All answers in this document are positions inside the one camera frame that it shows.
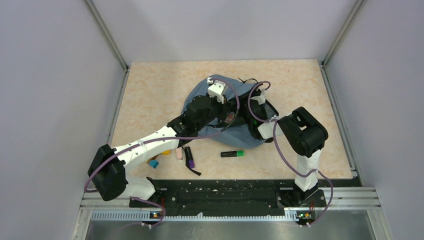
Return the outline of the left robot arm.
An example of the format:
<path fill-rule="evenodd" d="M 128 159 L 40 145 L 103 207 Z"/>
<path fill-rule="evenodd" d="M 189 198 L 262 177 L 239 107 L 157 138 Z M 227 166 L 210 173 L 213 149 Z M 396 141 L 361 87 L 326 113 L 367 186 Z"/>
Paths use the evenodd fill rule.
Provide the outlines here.
<path fill-rule="evenodd" d="M 208 94 L 198 95 L 180 116 L 154 133 L 116 148 L 102 145 L 87 171 L 88 182 L 95 187 L 93 191 L 98 192 L 105 202 L 118 198 L 131 184 L 127 173 L 132 165 L 200 139 L 200 130 L 215 119 L 224 119 L 232 107 L 238 110 L 240 102 L 219 101 L 218 97 Z"/>

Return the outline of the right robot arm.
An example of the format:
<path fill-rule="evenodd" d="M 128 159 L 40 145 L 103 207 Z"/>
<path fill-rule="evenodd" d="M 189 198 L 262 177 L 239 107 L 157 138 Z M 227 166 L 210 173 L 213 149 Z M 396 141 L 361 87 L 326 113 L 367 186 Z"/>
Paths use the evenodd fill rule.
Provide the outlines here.
<path fill-rule="evenodd" d="M 247 100 L 242 107 L 243 119 L 256 140 L 269 142 L 275 141 L 278 135 L 286 137 L 297 157 L 297 166 L 290 167 L 296 174 L 293 200 L 299 206 L 307 206 L 318 190 L 319 159 L 328 131 L 302 106 L 283 117 L 270 116 L 267 106 L 267 102 Z"/>

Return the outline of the blue student backpack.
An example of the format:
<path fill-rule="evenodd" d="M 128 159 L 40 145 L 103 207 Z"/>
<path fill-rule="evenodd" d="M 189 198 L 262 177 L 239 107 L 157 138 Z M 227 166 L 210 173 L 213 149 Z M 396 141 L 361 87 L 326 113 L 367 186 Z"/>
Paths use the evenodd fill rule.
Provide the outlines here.
<path fill-rule="evenodd" d="M 218 81 L 224 80 L 226 83 L 230 83 L 230 85 L 233 86 L 233 88 L 236 90 L 236 93 L 240 101 L 240 109 L 239 109 L 239 113 L 237 115 L 236 120 L 234 120 L 232 125 L 223 133 L 212 136 L 211 137 L 212 140 L 217 141 L 221 144 L 239 148 L 239 149 L 252 149 L 252 148 L 259 147 L 264 143 L 271 143 L 273 141 L 272 137 L 267 140 L 255 139 L 252 136 L 250 130 L 248 130 L 247 123 L 242 118 L 242 113 L 246 111 L 248 115 L 250 115 L 249 110 L 248 109 L 243 110 L 243 108 L 244 106 L 245 108 L 247 108 L 247 97 L 251 89 L 258 82 L 245 83 L 240 80 L 225 77 L 219 74 L 211 75 L 207 77 L 206 79 L 202 80 L 200 83 L 198 83 L 197 86 L 193 88 L 193 90 L 189 93 L 189 95 L 187 96 L 184 102 L 181 113 L 184 113 L 184 111 L 187 109 L 187 106 L 189 105 L 189 103 L 192 102 L 194 97 L 203 96 L 208 92 L 209 85 L 207 83 L 207 80 L 218 80 Z M 232 89 L 225 90 L 225 93 L 227 94 L 227 97 L 229 97 L 229 100 L 230 100 L 230 104 L 231 104 L 230 113 L 235 114 L 237 109 L 237 101 L 236 101 L 235 94 Z M 265 119 L 270 119 L 274 115 L 279 114 L 276 108 L 268 100 L 266 100 L 266 103 L 264 104 L 263 107 L 266 112 Z M 209 125 L 205 126 L 202 130 L 200 130 L 199 136 L 209 136 L 209 135 L 213 135 L 215 133 L 220 132 L 230 123 L 230 120 L 226 122 L 226 121 L 218 120 L 218 118 L 214 119 L 213 121 L 209 123 Z"/>

